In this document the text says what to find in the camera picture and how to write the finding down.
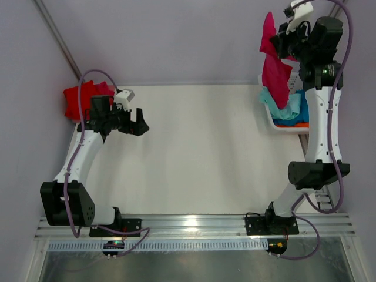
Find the magenta t shirt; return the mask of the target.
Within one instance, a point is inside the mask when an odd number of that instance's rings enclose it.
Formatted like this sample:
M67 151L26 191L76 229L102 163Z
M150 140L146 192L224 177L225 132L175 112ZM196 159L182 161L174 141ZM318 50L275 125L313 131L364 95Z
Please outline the magenta t shirt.
M273 13L268 12L263 23L259 49L260 52L265 54L261 78L263 86L270 92L278 109L282 110L286 107L289 99L288 80L293 68L284 64L277 56L277 52L270 42L270 39L276 34Z

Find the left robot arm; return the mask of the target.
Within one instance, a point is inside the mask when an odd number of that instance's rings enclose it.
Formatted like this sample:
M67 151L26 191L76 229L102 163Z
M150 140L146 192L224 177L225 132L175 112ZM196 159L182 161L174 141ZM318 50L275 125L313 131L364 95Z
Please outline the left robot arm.
M126 229L118 207L96 204L90 196L86 180L95 156L110 132L141 136L149 131L141 108L136 109L136 120L131 120L129 102L132 90L124 89L114 97L91 98L89 118L77 127L76 141L61 171L51 182L40 188L43 208L49 225L97 227L93 236L117 236Z

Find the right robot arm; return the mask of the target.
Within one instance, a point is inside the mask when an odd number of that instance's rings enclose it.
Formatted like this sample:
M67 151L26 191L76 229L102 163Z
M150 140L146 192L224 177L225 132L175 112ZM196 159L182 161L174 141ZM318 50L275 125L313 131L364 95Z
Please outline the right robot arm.
M289 185L271 202L263 216L268 234L298 234L292 212L324 186L349 174L338 145L338 104L343 87L343 65L334 60L343 34L343 23L320 17L309 21L292 19L280 26L271 39L280 58L292 56L300 64L299 77L308 104L309 140L304 161L288 166Z

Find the white plastic basket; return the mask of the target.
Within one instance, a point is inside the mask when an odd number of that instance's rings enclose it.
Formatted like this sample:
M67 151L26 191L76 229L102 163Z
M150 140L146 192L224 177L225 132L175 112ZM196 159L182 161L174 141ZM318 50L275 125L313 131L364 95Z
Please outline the white plastic basket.
M277 133L306 135L309 133L309 114L306 92L303 82L297 72L291 72L287 82L288 101L280 109L272 98L269 90L262 82L262 75L258 77L259 84L263 87L258 95L259 102L264 105L268 122Z

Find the red folded t shirt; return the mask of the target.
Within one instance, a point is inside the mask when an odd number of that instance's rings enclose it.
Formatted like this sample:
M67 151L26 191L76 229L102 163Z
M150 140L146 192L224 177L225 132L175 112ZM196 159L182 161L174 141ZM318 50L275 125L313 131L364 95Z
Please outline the red folded t shirt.
M92 80L82 85L80 92L82 113L90 108L91 97L99 94L99 85L94 84ZM79 121L78 87L75 86L73 88L65 89L63 95L67 102L65 117L74 122Z

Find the blue t shirt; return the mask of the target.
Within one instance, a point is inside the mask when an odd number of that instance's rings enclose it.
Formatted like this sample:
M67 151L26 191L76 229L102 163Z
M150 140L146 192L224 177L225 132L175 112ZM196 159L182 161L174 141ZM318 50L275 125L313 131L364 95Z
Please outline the blue t shirt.
M289 96L286 107L280 110L280 118L273 118L275 125L295 125L309 123L308 103L306 92L298 90Z

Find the orange t shirt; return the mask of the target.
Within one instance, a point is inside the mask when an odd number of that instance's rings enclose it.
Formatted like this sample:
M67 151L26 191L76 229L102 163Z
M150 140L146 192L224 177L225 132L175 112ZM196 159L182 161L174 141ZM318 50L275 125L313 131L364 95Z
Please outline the orange t shirt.
M297 123L295 125L276 125L279 128L309 128L309 123Z

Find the left controller board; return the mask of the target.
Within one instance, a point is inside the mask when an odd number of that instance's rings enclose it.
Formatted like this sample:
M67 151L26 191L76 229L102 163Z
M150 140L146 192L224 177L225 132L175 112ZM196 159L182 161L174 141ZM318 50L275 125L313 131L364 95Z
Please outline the left controller board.
M124 241L110 240L104 243L102 253L107 257L117 256L125 249Z

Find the controller board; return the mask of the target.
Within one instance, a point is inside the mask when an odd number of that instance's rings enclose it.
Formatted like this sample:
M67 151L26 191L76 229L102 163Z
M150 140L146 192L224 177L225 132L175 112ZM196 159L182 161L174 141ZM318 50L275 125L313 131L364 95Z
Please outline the controller board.
M267 252L274 255L282 255L287 250L287 240L282 239L268 239L267 240Z
M102 253L107 257L117 256L125 249L124 241L110 240L104 243Z

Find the right controller board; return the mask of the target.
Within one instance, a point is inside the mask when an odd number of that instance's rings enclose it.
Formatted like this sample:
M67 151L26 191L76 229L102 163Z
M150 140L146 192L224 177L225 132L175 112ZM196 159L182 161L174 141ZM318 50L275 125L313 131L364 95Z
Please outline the right controller board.
M282 255L287 250L287 240L282 239L268 239L267 240L267 252L274 255Z

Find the right corner frame post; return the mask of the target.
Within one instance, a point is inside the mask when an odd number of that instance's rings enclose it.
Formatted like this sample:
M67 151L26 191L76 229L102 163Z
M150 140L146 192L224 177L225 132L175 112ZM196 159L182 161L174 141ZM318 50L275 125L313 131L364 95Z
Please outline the right corner frame post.
M340 15L343 11L342 6L346 6L348 0L341 0L340 2L342 3L341 5L333 4L332 8L330 9L328 16L333 17L333 18L339 18L340 17Z

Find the corner frame post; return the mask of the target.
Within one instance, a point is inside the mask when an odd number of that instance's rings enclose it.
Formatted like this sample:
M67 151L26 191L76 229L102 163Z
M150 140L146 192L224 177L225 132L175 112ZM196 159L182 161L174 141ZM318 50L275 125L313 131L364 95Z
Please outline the corner frame post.
M341 0L340 2L342 3L341 5L333 4L332 8L330 9L328 16L333 17L333 18L339 18L340 17L340 15L343 11L342 6L346 6L348 0Z
M77 63L75 62L63 36L61 35L55 21L53 20L48 8L46 7L45 3L42 0L31 0L34 4L36 10L38 11L40 17L42 18L45 26L47 27L50 35L52 36L53 40L57 44L59 50L61 51L65 61L67 62L70 70L74 74L77 80L80 79L82 73L79 70Z

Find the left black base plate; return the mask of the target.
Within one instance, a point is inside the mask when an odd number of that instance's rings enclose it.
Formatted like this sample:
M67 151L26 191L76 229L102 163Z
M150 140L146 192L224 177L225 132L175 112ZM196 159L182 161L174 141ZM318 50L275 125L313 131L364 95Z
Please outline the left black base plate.
M135 234L126 235L126 237L140 237L140 229L142 227L142 219L140 218L123 218L118 223L113 223L111 225L105 226L108 229L122 232L122 233L132 233ZM101 228L91 228L89 232L89 237L125 237L125 235L120 235L117 233L112 233Z

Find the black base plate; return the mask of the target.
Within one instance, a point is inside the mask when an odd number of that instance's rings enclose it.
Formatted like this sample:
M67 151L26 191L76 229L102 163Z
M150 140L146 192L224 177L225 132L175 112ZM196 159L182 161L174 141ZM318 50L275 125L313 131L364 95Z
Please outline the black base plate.
M140 218L123 218L118 223L113 223L111 225L105 226L108 229L122 232L122 233L132 233L135 234L126 235L126 237L140 237L140 229L142 227L142 219ZM101 228L91 228L89 232L89 237L125 237L125 235L120 235L117 233L112 233Z
M244 216L246 234L249 236L298 235L299 229L295 217L278 217L256 213Z

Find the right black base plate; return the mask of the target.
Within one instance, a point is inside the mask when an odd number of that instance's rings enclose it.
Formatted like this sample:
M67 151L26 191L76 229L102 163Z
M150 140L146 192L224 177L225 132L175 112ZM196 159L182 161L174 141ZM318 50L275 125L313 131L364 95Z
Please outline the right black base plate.
M298 235L299 229L295 217L278 217L256 213L244 216L246 234L249 236Z

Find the left corner frame post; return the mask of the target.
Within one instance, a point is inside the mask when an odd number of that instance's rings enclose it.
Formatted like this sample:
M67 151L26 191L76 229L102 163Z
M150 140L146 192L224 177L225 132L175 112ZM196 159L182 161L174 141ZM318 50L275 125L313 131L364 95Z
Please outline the left corner frame post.
M45 26L47 27L50 35L52 36L53 40L57 44L59 50L61 51L65 61L67 62L70 70L74 74L77 80L80 79L82 73L79 70L77 63L75 62L63 36L61 35L55 21L53 20L48 8L46 7L45 3L42 0L31 0L34 4L36 10L38 11L40 17L42 18Z

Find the aluminium mounting rail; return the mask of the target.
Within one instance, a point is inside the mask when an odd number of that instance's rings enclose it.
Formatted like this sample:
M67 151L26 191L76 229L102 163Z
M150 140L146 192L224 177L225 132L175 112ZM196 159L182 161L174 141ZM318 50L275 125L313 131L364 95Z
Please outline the aluminium mounting rail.
M242 214L124 214L125 218L142 219L142 227L149 227L148 239L235 239L249 237ZM345 213L299 214L309 220L321 237L355 236L355 228ZM297 219L299 234L288 231L289 238L315 237L314 229ZM50 226L41 217L35 240L74 240L69 227Z

